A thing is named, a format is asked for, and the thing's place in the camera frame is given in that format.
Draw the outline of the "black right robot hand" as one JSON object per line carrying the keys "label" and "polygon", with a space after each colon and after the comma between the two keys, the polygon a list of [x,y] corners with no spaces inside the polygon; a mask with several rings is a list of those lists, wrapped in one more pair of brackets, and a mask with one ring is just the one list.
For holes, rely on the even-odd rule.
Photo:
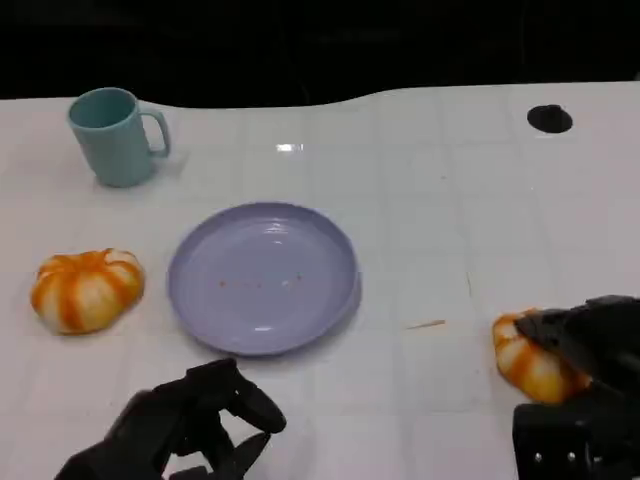
{"label": "black right robot hand", "polygon": [[515,328],[534,348],[516,386],[549,405],[639,405],[639,299],[605,295],[571,308],[533,309]]}

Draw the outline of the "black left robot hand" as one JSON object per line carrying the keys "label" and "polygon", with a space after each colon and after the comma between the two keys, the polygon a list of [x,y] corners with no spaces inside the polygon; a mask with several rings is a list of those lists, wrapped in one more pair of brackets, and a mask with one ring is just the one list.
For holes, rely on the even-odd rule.
{"label": "black left robot hand", "polygon": [[65,462],[58,478],[160,479],[171,456],[204,456],[175,479],[242,479],[286,418],[232,358],[136,393],[105,437]]}

